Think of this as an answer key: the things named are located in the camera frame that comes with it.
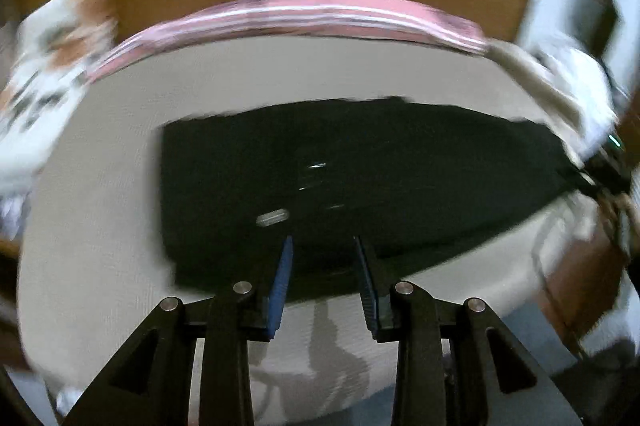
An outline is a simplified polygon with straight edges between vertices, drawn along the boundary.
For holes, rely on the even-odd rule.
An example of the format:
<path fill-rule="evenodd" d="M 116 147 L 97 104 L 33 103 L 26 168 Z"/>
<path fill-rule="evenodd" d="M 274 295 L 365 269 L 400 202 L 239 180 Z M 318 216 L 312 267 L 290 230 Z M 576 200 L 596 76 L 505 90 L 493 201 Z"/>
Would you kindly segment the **person's right hand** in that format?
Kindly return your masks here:
<path fill-rule="evenodd" d="M 600 220 L 606 236 L 627 258 L 639 249 L 638 209 L 629 195 L 605 194 L 598 198 Z"/>

